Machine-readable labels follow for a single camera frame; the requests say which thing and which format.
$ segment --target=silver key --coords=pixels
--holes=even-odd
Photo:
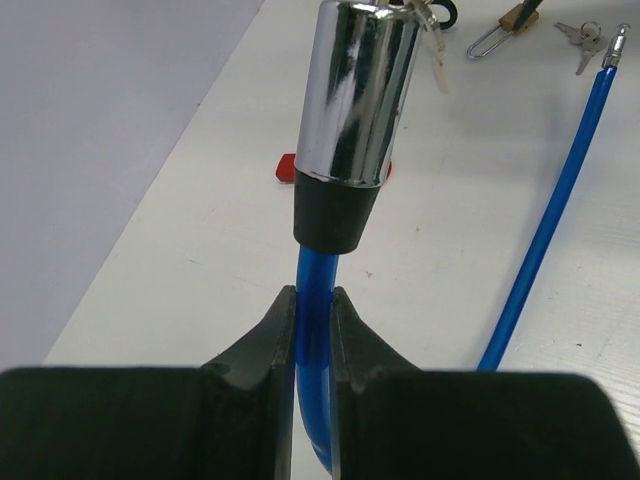
[[[567,38],[569,38],[569,42],[571,45],[582,45],[582,42],[590,37],[600,35],[600,32],[594,28],[590,28],[587,25],[591,25],[591,23],[585,23],[580,28],[573,28],[566,23],[557,22],[554,26],[564,33]]]
[[[576,75],[582,75],[582,72],[584,72],[584,69],[587,68],[587,65],[589,64],[589,61],[596,53],[604,50],[607,47],[607,44],[607,39],[602,35],[586,38],[581,45],[582,59],[580,60],[580,65],[578,65],[578,70],[576,70]]]

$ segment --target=red object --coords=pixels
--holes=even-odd
[[[282,183],[293,183],[295,177],[295,167],[293,163],[296,160],[295,153],[285,153],[278,162],[276,167],[276,178]],[[393,170],[393,163],[389,162],[389,171],[387,171],[387,178],[391,176],[391,170]]]

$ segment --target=lock body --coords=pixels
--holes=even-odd
[[[540,18],[540,14],[538,13],[537,10],[534,10],[534,12],[531,15],[529,15],[529,18],[527,18],[527,21],[524,22],[524,25],[522,25],[522,28],[518,29],[517,31],[513,30],[513,26],[515,25],[516,20],[518,19],[518,16],[520,15],[520,12],[522,11],[523,7],[524,7],[524,4],[519,3],[518,5],[513,7],[511,10],[509,10],[507,13],[505,13],[502,17],[500,17],[500,20],[498,20],[498,23],[500,24],[500,27],[505,32],[513,32],[514,35],[519,35],[522,32],[528,30],[531,25],[533,25],[534,23],[536,23],[536,21],[538,21],[538,19]]]
[[[301,245],[357,247],[386,180],[419,33],[405,6],[321,4],[295,161]]]

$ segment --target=metal cable end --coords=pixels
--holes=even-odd
[[[627,32],[631,29],[631,25],[622,23],[616,27],[616,33],[611,37],[607,53],[604,54],[602,60],[602,68],[617,67],[622,58],[622,49],[627,41]]]

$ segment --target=blue plastic coating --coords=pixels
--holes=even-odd
[[[296,379],[307,435],[331,473],[329,416],[329,311],[338,255],[300,246],[296,279]]]
[[[573,140],[567,160],[562,168],[558,183],[556,184],[547,209],[540,220],[529,251],[522,262],[518,276],[516,277],[511,292],[507,297],[504,309],[498,320],[489,345],[480,360],[478,371],[495,371],[500,365],[502,356],[511,335],[516,328],[518,318],[527,301],[533,282],[535,281],[544,255],[549,247],[551,238],[560,222],[560,217],[571,195],[580,168],[587,155],[591,140],[600,121],[607,95],[613,84],[617,68],[609,67],[600,71],[591,89],[589,101],[582,115],[580,127]]]

